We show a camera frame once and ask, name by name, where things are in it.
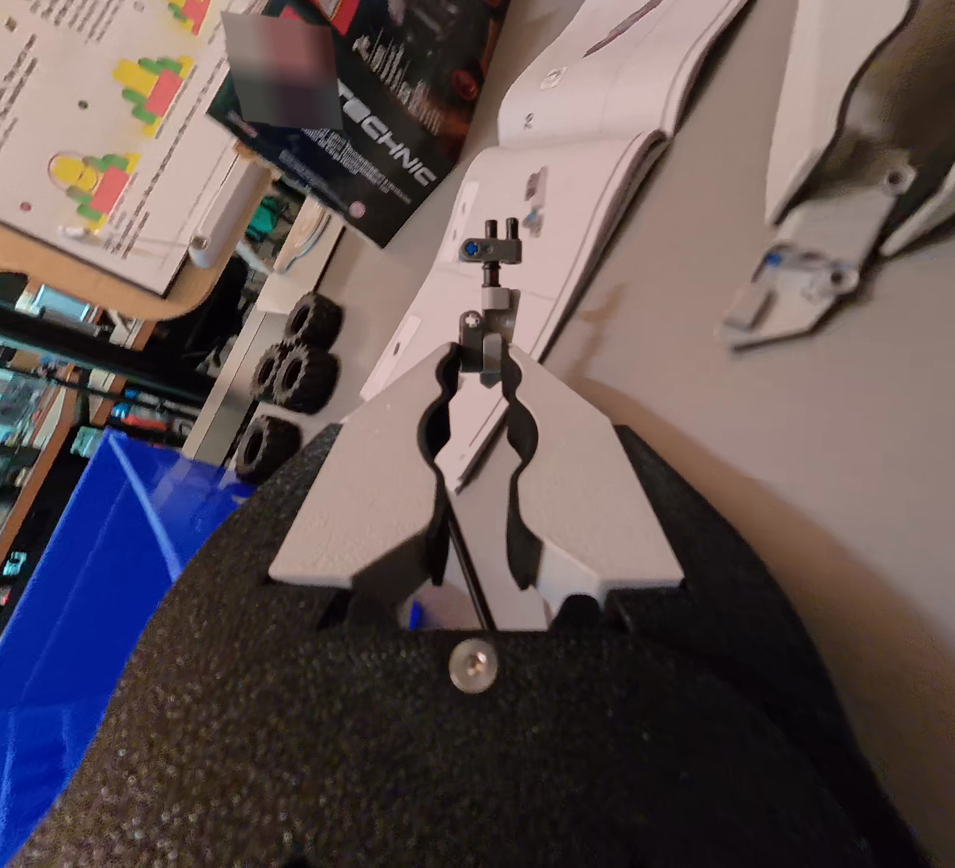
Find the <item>printed sheet with coloured bricks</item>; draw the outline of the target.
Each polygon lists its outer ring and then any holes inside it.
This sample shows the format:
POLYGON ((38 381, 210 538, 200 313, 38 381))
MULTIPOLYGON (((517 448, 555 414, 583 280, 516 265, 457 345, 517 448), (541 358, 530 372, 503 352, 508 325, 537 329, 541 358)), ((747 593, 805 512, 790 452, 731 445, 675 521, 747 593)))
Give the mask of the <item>printed sheet with coloured bricks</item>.
POLYGON ((252 176, 207 111, 256 2, 2 0, 4 268, 44 246, 168 293, 252 176))

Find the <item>wooden board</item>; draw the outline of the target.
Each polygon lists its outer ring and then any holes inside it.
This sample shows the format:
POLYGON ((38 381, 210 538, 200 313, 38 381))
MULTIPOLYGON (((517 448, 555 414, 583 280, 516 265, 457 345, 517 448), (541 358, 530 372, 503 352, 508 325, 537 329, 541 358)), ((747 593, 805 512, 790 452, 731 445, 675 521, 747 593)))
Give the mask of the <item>wooden board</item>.
MULTIPOLYGON (((271 182, 265 195, 277 176, 275 170, 269 168, 271 182)), ((252 215, 243 219, 241 225, 246 228, 252 215)), ((1 226, 3 272, 25 274, 31 285, 46 285, 75 299, 147 322, 168 320, 194 310, 218 283, 234 252, 227 261, 206 270, 187 261, 165 295, 160 297, 7 225, 1 226)))

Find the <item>white plastic tube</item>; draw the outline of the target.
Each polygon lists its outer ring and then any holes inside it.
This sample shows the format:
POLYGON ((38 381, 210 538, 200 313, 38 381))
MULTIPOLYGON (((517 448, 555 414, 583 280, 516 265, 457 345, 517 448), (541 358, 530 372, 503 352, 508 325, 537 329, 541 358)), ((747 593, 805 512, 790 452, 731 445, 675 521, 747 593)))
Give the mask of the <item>white plastic tube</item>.
POLYGON ((270 182, 268 166, 258 160, 236 159, 190 236, 187 254, 192 265, 206 270, 227 261, 245 234, 241 221, 256 210, 270 182))

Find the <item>black toy brick box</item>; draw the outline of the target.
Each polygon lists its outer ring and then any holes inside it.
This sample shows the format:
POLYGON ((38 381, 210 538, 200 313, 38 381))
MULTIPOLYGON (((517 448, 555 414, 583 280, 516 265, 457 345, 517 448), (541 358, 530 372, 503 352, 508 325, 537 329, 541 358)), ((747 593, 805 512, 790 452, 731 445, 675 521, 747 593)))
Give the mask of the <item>black toy brick box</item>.
POLYGON ((380 249, 457 164, 511 0, 267 0, 327 27, 342 125, 280 127, 241 110, 233 77, 208 115, 380 249))

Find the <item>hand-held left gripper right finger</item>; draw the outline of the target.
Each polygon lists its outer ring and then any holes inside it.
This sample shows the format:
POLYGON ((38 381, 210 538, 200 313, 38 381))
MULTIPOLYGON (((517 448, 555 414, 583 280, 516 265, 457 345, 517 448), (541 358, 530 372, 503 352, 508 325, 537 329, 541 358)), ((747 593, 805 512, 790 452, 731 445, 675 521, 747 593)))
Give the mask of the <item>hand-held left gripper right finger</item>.
POLYGON ((615 591, 673 590, 683 567, 610 419, 527 352, 503 359, 506 556, 547 616, 571 599, 603 609, 615 591))

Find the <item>light grey brick panel assembly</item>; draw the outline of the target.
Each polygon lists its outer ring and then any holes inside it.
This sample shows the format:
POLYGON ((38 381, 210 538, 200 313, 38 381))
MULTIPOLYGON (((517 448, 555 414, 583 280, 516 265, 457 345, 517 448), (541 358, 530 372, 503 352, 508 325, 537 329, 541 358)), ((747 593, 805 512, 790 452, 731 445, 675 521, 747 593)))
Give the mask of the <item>light grey brick panel assembly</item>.
POLYGON ((842 128, 778 223, 719 335, 742 351, 808 335, 880 256, 890 160, 953 160, 953 7, 920 7, 866 63, 842 128))

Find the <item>small grey black brick connector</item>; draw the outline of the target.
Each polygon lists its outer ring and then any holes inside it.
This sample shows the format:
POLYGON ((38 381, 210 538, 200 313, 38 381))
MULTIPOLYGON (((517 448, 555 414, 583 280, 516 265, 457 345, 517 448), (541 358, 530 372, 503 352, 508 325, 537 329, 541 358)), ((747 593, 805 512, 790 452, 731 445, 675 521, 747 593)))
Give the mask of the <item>small grey black brick connector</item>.
POLYGON ((500 283, 501 268, 522 261, 518 218, 505 219, 502 237, 497 220, 487 220, 484 237, 465 239, 458 258, 464 264, 480 265, 482 271, 480 307, 461 313, 459 319, 460 370, 478 374, 481 385, 493 388, 501 380, 519 308, 519 290, 500 283))

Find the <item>open white instruction booklet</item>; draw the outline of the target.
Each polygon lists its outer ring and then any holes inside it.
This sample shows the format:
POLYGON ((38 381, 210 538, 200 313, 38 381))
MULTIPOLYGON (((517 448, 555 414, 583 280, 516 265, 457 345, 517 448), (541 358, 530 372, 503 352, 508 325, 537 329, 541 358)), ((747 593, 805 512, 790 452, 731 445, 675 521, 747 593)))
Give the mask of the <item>open white instruction booklet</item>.
POLYGON ((543 361, 657 158, 710 47, 749 0, 584 0, 512 83, 498 144, 466 170, 434 264, 361 391, 370 400, 480 310, 478 265, 460 260, 489 219, 517 218, 522 261, 510 340, 543 361))

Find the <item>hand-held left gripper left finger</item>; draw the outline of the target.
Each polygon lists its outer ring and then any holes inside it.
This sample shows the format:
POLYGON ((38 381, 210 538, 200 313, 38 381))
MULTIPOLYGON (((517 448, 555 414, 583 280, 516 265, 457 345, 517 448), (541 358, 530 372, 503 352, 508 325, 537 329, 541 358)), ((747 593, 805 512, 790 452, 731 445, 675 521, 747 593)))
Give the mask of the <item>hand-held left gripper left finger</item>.
POLYGON ((353 621, 386 625, 401 624, 424 584, 443 583, 452 510, 436 456, 457 389, 458 345, 444 343, 344 421, 272 582, 346 593, 353 621))

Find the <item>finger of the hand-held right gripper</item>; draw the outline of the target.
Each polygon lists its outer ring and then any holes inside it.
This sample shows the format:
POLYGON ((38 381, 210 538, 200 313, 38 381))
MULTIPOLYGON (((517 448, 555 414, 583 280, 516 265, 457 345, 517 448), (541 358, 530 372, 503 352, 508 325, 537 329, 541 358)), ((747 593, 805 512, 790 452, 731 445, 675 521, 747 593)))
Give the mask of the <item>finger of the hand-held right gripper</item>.
POLYGON ((920 170, 909 160, 889 160, 881 190, 888 208, 880 224, 880 256, 893 257, 953 218, 953 160, 928 160, 920 170))
POLYGON ((858 76, 913 0, 798 0, 770 144, 767 220, 781 221, 842 128, 858 76))

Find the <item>blue plastic bin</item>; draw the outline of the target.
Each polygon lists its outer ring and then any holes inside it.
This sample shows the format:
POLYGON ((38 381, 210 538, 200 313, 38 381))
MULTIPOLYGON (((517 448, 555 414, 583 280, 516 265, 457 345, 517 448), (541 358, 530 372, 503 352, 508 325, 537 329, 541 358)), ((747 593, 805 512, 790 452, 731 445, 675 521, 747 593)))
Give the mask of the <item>blue plastic bin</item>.
POLYGON ((105 432, 2 632, 2 866, 78 770, 162 599, 254 491, 105 432))

